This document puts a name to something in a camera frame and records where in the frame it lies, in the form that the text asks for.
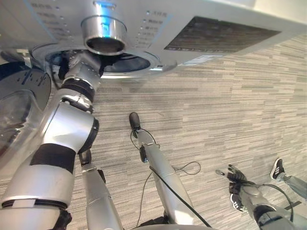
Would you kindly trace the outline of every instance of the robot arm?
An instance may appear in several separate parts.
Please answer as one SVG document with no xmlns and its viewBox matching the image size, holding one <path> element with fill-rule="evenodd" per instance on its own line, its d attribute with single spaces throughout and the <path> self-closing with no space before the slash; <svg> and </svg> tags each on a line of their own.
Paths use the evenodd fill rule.
<svg viewBox="0 0 307 230">
<path fill-rule="evenodd" d="M 44 112 L 41 144 L 19 167 L 2 198 L 3 229 L 61 229 L 71 221 L 75 155 L 90 149 L 99 129 L 92 115 L 97 70 L 79 61 Z"/>
</svg>

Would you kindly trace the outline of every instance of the cylindrical nozzle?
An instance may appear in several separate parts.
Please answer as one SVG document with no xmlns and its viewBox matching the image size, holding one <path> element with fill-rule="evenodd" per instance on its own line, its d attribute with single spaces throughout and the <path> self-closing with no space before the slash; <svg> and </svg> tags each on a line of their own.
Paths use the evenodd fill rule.
<svg viewBox="0 0 307 230">
<path fill-rule="evenodd" d="M 119 55 L 127 47 L 127 29 L 120 21 L 94 16 L 81 23 L 85 47 L 93 53 Z"/>
</svg>

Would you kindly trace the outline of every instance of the washing machine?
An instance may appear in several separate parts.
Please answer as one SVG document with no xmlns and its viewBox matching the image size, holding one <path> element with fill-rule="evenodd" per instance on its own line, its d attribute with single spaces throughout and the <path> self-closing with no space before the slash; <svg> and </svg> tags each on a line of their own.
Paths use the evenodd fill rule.
<svg viewBox="0 0 307 230">
<path fill-rule="evenodd" d="M 102 78 L 147 79 L 305 33 L 306 8 L 305 0 L 2 0 L 1 57 L 58 73 L 89 50 L 116 56 Z"/>
</svg>

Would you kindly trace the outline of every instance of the black sneaker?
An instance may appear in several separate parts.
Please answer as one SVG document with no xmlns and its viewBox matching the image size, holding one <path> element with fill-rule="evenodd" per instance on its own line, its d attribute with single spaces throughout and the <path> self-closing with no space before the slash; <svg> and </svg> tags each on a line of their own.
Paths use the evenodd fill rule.
<svg viewBox="0 0 307 230">
<path fill-rule="evenodd" d="M 239 210 L 240 212 L 247 212 L 247 209 L 243 206 L 239 195 L 230 194 L 230 201 L 232 203 L 232 207 L 234 207 L 235 210 Z"/>
<path fill-rule="evenodd" d="M 281 173 L 284 173 L 283 160 L 281 158 L 277 158 L 270 173 L 270 177 L 276 180 Z"/>
</svg>

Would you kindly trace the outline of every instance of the black cable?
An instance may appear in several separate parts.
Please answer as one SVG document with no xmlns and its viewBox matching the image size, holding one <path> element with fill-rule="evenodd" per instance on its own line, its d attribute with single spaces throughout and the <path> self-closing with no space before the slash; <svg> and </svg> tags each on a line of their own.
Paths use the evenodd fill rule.
<svg viewBox="0 0 307 230">
<path fill-rule="evenodd" d="M 281 188 L 279 188 L 279 187 L 277 187 L 273 184 L 255 184 L 251 181 L 243 181 L 242 185 L 255 186 L 255 187 L 267 186 L 267 187 L 274 188 L 274 189 L 278 190 L 279 192 L 281 192 L 286 197 L 287 201 L 289 202 L 289 206 L 290 206 L 290 209 L 291 209 L 290 221 L 293 222 L 294 210 L 293 210 L 292 202 L 291 202 L 290 198 L 288 197 L 288 195 Z"/>
<path fill-rule="evenodd" d="M 290 198 L 287 196 L 287 194 L 281 188 L 279 188 L 279 187 L 277 187 L 273 184 L 262 184 L 261 186 L 267 186 L 267 187 L 275 188 L 277 191 L 281 192 L 286 197 L 287 201 L 289 202 L 290 208 L 291 208 L 290 221 L 293 222 L 293 216 L 294 216 L 293 206 L 292 206 L 292 202 L 291 202 Z"/>
<path fill-rule="evenodd" d="M 142 196 L 141 196 L 141 204 L 140 204 L 140 213 L 139 213 L 138 222 L 136 223 L 136 228 L 138 227 L 138 224 L 139 224 L 140 219 L 141 219 L 141 214 L 142 214 L 142 202 L 143 202 L 143 196 L 144 196 L 145 186 L 146 186 L 146 183 L 147 183 L 149 177 L 150 177 L 152 174 L 153 174 L 153 173 L 151 172 L 151 173 L 148 175 L 148 177 L 147 177 L 147 179 L 146 179 L 146 181 L 145 181 L 145 183 L 144 183 L 144 185 L 143 185 L 143 191 L 142 191 Z"/>
<path fill-rule="evenodd" d="M 152 136 L 152 134 L 151 134 L 150 132 L 148 132 L 148 131 L 147 131 L 146 129 L 144 129 L 144 128 L 135 128 L 135 129 L 131 130 L 131 133 L 130 133 L 130 140 L 131 140 L 132 144 L 134 145 L 134 147 L 135 147 L 138 151 L 140 151 L 140 148 L 138 148 L 138 147 L 134 144 L 134 142 L 133 142 L 133 140 L 132 140 L 132 134 L 133 134 L 133 131 L 137 131 L 137 130 L 139 130 L 139 129 L 145 131 L 146 133 L 148 133 L 148 134 L 152 137 L 152 139 L 153 139 L 155 145 L 157 145 L 158 148 L 160 148 L 160 145 L 157 144 L 157 142 L 155 141 L 154 137 Z"/>
<path fill-rule="evenodd" d="M 195 172 L 195 173 L 188 173 L 187 171 L 184 170 L 184 168 L 187 167 L 188 165 L 192 164 L 192 163 L 198 164 L 200 168 L 199 168 L 198 171 Z M 186 173 L 187 175 L 196 175 L 196 174 L 198 174 L 198 173 L 201 171 L 201 164 L 199 164 L 199 162 L 197 162 L 197 161 L 191 161 L 190 163 L 187 163 L 185 166 L 183 166 L 183 167 L 181 167 L 181 168 L 177 168 L 177 167 L 173 166 L 173 169 L 174 169 L 176 172 L 177 172 L 177 171 L 183 171 L 183 172 Z"/>
<path fill-rule="evenodd" d="M 196 163 L 196 164 L 198 164 L 199 167 L 200 167 L 200 169 L 199 169 L 196 173 L 188 173 L 187 171 L 184 170 L 185 167 L 187 167 L 188 165 L 190 165 L 190 164 L 192 164 L 192 163 Z M 179 170 L 180 170 L 180 171 L 183 171 L 183 172 L 185 172 L 187 175 L 196 175 L 196 174 L 198 174 L 198 173 L 201 171 L 201 164 L 199 164 L 199 162 L 197 162 L 197 161 L 192 161 L 192 162 L 186 164 L 186 165 L 183 166 L 183 167 L 177 168 L 177 167 L 174 167 L 174 166 L 173 166 L 173 169 L 174 169 L 175 171 L 179 171 Z M 143 185 L 142 196 L 141 196 L 141 204 L 140 204 L 140 213 L 139 213 L 139 218 L 138 218 L 138 222 L 137 222 L 137 224 L 136 224 L 136 227 L 138 227 L 138 224 L 139 224 L 140 219 L 141 219 L 141 214 L 142 214 L 142 202 L 143 202 L 143 197 L 144 197 L 145 186 L 146 186 L 146 183 L 147 183 L 149 177 L 150 177 L 152 174 L 153 174 L 152 172 L 149 174 L 149 176 L 146 178 L 145 183 L 144 183 L 144 185 Z"/>
<path fill-rule="evenodd" d="M 154 172 L 154 174 L 156 174 L 160 180 L 166 185 L 166 187 L 183 203 L 185 204 L 207 227 L 211 228 L 210 224 L 208 224 L 208 222 L 203 218 L 201 217 L 201 215 L 195 211 L 194 208 L 191 207 L 191 205 L 189 205 L 184 199 L 182 199 L 169 185 L 168 183 L 156 172 L 156 170 L 149 166 L 149 168 Z"/>
</svg>

